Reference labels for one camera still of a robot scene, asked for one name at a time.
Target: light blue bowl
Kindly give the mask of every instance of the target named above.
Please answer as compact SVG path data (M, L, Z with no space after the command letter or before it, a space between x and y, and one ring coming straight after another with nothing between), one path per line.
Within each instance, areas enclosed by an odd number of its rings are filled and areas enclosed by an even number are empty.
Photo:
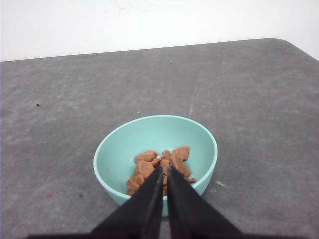
M205 191L217 160L217 144L201 124L179 116L149 116L125 123L113 130L98 146L93 159L94 172L108 194L119 205L126 195L126 181L135 169L134 157L152 149L165 150L188 145L187 166L199 195ZM167 216L167 196L163 197L163 216Z

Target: white wall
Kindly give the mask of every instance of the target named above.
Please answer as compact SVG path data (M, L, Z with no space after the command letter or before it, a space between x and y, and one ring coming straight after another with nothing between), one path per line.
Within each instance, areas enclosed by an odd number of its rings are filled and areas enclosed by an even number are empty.
M319 59L319 1L1 1L2 61L264 37Z

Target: bowl rim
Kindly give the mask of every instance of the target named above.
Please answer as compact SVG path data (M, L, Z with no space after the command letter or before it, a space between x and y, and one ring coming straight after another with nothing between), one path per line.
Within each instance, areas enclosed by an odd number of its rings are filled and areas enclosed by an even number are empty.
M195 183L192 184L192 187L194 189L196 189L197 186L199 186L204 180L206 180L206 178L210 175L210 173L212 173L212 171L214 170L214 167L216 165L216 162L217 162L217 155L218 155L218 148L217 148L217 143L216 143L216 140L214 138L214 136L211 134L211 132L209 132L209 130L204 127L203 125L201 125L200 123L192 120L192 119L188 119L188 118L185 118L185 117L182 117L182 116L174 116L174 115L154 115L154 116L146 116L146 117L142 117L142 118L138 118L138 119L134 119L134 120L131 120L119 127L117 127L116 129L114 129L113 131L111 131L99 144L99 146L97 147L95 153L94 153L94 158L93 158L93 169L94 169L94 173L95 173L95 176L96 178L98 179L98 181L100 182L100 184L110 193L113 193L115 194L117 197L121 197L123 199L129 199L131 198L130 195L127 195L127 194L124 194L124 193L121 193L115 189L113 189L111 186L109 186L103 179L102 177L100 176L99 174L99 171L98 171L98 168L97 168L97 156L99 154L99 151L103 145L103 143L111 136L113 135L115 132L117 132L119 129L131 124L131 123L134 123L136 121L139 121L139 120L145 120L145 119L149 119L149 118L159 118L159 117L168 117L168 118L177 118L177 119L181 119L181 120L186 120L186 121L189 121L189 122L192 122L196 125L198 125L199 127L201 127L211 138L211 140L213 141L213 145L214 145L214 157L213 157L213 161L210 165L210 167L208 168L207 172L204 174L204 176L202 176L198 181L196 181Z

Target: gray table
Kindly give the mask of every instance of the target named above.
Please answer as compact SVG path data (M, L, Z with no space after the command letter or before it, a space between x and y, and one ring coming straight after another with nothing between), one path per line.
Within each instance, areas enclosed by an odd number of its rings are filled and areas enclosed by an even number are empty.
M203 197L247 233L319 237L319 62L278 39L1 64L1 232L89 232L117 205L92 158L143 116L205 125ZM168 221L161 238L169 237Z

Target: table surface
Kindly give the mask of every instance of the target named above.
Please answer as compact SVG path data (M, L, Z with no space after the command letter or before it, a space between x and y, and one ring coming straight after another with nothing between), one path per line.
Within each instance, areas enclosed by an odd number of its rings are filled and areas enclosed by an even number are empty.
M92 230L98 144L162 114L215 136L203 197L240 230L319 238L319 62L279 39L2 62L2 238Z

